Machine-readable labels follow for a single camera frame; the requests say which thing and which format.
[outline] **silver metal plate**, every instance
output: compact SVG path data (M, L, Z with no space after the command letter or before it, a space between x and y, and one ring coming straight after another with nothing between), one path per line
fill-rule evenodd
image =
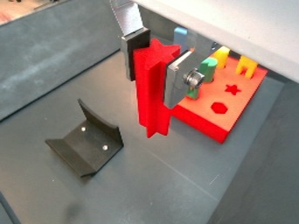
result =
M130 0L110 0L110 2L124 36L140 30L144 25L138 4Z
M163 103L170 109L175 107L186 96L188 85L184 84L184 75L211 56L220 45L192 30L187 33L187 46L191 49L172 61L167 67Z

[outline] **colored block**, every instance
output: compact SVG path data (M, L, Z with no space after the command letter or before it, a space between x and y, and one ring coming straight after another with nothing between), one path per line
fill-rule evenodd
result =
M235 75L238 64L238 60L228 57L226 68L216 68L214 82L202 84L199 100L186 97L172 109L178 119L220 143L226 141L267 75L267 70L258 67L252 78L246 79Z
M187 32L188 30L180 26L174 29L172 43L182 47L182 53L188 50L188 46L186 45Z
M214 54L212 58L215 58L219 62L218 68L224 68L227 65L227 60L230 56L230 49L223 46Z
M238 62L238 68L236 68L236 74L242 74L246 72L246 77L252 78L252 75L256 71L258 63L247 58L246 56L240 56L239 62Z
M135 50L135 86L139 122L147 137L167 135L171 110L164 106L166 66L180 54L178 45L163 45L154 39L150 47Z
M203 82L212 82L212 77L214 77L216 65L218 65L218 60L214 59L214 58L207 58L200 63L199 72L202 74L204 74Z
M0 24L11 21L14 19L14 16L10 15L7 12L0 11Z
M194 100L198 100L199 99L199 92L200 92L200 90L198 88L190 87L186 96L190 97Z

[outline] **screw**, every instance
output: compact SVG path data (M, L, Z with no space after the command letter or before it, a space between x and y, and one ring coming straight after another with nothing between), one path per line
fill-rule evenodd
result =
M204 75L194 68L188 74L183 76L184 83L191 88L199 88L203 83Z

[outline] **red block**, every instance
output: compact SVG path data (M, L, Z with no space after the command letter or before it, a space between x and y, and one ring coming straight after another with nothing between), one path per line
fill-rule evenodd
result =
M135 87L139 122L147 137L167 135L171 110L164 106L166 66L180 54L178 45L163 45L154 39L150 47L135 50Z
M216 69L214 82L202 84L199 99L186 97L172 109L176 118L220 143L226 141L267 75L262 68L256 69L251 79L235 74L238 63L236 59L228 58L226 68Z

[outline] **red hexagon hole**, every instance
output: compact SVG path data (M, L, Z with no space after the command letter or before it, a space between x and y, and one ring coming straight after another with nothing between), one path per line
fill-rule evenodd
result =
M210 107L216 114L226 114L228 111L228 107L222 102L215 101Z

